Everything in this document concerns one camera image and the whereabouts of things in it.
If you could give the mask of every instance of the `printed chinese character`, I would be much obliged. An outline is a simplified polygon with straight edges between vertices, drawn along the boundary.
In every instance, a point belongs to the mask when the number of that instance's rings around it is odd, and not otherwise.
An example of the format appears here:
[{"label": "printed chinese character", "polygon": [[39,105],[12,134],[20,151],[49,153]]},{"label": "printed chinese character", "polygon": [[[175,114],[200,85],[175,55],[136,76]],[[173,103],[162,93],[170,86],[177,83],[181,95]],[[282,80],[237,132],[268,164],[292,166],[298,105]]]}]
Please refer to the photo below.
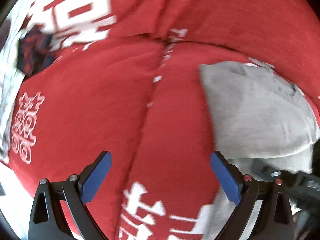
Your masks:
[{"label": "printed chinese character", "polygon": [[44,33],[55,34],[52,50],[103,40],[108,37],[108,26],[116,22],[111,0],[35,0],[28,16],[28,28],[39,24]]},{"label": "printed chinese character", "polygon": [[[120,227],[119,230],[119,238],[123,237],[123,233],[127,234],[128,240],[147,240],[151,235],[153,235],[152,231],[148,228],[148,225],[155,225],[156,221],[152,214],[156,214],[158,216],[165,215],[165,208],[163,206],[162,201],[157,201],[154,203],[153,206],[148,206],[141,201],[141,197],[143,194],[147,193],[148,191],[145,187],[138,183],[134,182],[132,184],[130,192],[124,190],[124,196],[128,199],[127,205],[122,204],[122,207],[125,211],[127,211],[133,218],[141,221],[142,223],[137,225],[133,223],[129,218],[127,218],[124,214],[121,214],[121,218],[130,226],[137,229],[137,235],[133,236],[123,227]],[[137,211],[139,208],[142,208],[148,212],[148,215],[144,217],[140,217],[137,215]]]},{"label": "printed chinese character", "polygon": [[178,42],[178,41],[183,41],[183,37],[186,36],[187,32],[188,32],[188,29],[170,29],[171,32],[177,34],[178,36],[175,37],[175,36],[170,36],[169,39],[170,39],[170,42],[172,43],[175,43],[175,42]]},{"label": "printed chinese character", "polygon": [[[179,217],[175,215],[170,215],[170,219],[174,220],[180,220],[180,221],[185,221],[185,222],[192,222],[194,223],[194,226],[191,231],[184,231],[184,230],[179,230],[175,228],[171,228],[169,231],[172,233],[179,233],[179,234],[187,234],[187,235],[202,235],[205,233],[205,229],[208,226],[209,220],[210,220],[210,215],[212,211],[213,205],[204,205],[201,207],[198,217],[196,219],[192,218],[186,218],[186,217]],[[169,235],[167,240],[179,240],[178,237],[175,235]]]},{"label": "printed chinese character", "polygon": [[19,110],[12,125],[11,147],[15,153],[19,153],[22,161],[31,163],[31,147],[36,143],[36,137],[32,134],[37,121],[39,106],[43,103],[44,97],[40,92],[35,97],[28,97],[24,93],[19,98]]}]

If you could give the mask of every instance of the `white fabric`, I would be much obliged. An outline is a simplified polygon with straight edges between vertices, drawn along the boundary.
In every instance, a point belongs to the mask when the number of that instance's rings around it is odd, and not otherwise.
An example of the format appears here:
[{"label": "white fabric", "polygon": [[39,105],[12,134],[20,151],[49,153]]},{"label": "white fabric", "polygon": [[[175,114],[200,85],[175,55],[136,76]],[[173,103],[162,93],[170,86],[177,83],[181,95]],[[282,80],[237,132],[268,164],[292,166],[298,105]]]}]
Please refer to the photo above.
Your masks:
[{"label": "white fabric", "polygon": [[11,21],[8,39],[0,52],[0,160],[9,162],[10,125],[14,101],[25,74],[16,68],[19,39],[25,34],[20,28],[32,0],[18,0],[7,19]]},{"label": "white fabric", "polygon": [[[0,209],[9,225],[22,240],[28,240],[29,220],[33,198],[23,188],[12,170],[0,163],[0,182],[6,193],[0,196]],[[75,233],[73,237],[83,238]]]}]

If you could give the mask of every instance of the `gray pillow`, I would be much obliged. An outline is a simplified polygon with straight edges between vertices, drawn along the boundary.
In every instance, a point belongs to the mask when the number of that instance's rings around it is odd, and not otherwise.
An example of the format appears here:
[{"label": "gray pillow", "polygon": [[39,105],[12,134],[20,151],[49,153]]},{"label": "gray pillow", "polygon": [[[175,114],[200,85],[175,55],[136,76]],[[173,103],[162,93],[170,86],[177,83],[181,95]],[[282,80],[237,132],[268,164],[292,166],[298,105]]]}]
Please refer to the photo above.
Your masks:
[{"label": "gray pillow", "polygon": [[226,61],[200,65],[216,149],[226,159],[294,155],[320,130],[302,91],[269,67]]}]

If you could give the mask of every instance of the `red quilt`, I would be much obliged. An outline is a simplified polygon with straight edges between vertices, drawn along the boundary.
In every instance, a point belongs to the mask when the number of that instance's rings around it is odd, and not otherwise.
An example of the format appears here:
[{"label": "red quilt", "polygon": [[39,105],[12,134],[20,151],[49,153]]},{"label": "red quilt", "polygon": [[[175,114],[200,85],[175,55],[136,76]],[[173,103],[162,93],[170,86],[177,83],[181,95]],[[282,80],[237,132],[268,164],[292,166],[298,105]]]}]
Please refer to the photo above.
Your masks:
[{"label": "red quilt", "polygon": [[206,233],[219,184],[200,64],[268,62],[319,121],[320,23],[305,0],[35,0],[29,19],[55,34],[57,60],[19,91],[10,166],[33,196],[110,151],[87,205],[110,240]]}]

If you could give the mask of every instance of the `dark patterned cloth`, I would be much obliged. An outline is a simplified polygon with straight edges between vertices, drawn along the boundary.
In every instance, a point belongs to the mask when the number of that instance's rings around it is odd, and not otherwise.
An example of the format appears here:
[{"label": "dark patterned cloth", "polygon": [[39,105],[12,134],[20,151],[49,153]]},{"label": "dark patterned cloth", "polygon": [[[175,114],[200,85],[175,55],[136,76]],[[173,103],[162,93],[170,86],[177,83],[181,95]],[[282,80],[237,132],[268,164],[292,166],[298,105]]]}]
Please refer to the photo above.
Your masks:
[{"label": "dark patterned cloth", "polygon": [[17,68],[27,77],[43,71],[54,62],[54,56],[49,52],[51,40],[52,35],[41,33],[39,26],[35,25],[19,41]]}]

